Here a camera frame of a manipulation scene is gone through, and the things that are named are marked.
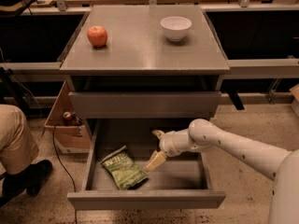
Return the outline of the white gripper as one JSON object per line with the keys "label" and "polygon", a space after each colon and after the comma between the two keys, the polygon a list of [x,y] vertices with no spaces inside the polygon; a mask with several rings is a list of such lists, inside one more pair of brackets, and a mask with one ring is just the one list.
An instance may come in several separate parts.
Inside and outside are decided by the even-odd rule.
{"label": "white gripper", "polygon": [[176,157],[180,152],[175,147],[175,132],[164,133],[161,130],[153,130],[152,134],[159,140],[159,148],[161,151],[154,151],[146,163],[144,169],[151,172],[162,165],[167,157]]}

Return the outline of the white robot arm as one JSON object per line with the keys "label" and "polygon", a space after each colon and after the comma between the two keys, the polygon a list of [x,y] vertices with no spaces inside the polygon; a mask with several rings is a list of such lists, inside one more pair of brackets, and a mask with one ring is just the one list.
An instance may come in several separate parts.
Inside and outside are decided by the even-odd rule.
{"label": "white robot arm", "polygon": [[145,166],[152,171],[183,152],[199,153],[219,147],[274,181],[268,224],[299,224],[299,150],[288,151],[228,133],[205,119],[195,119],[181,131],[155,130],[159,150]]}

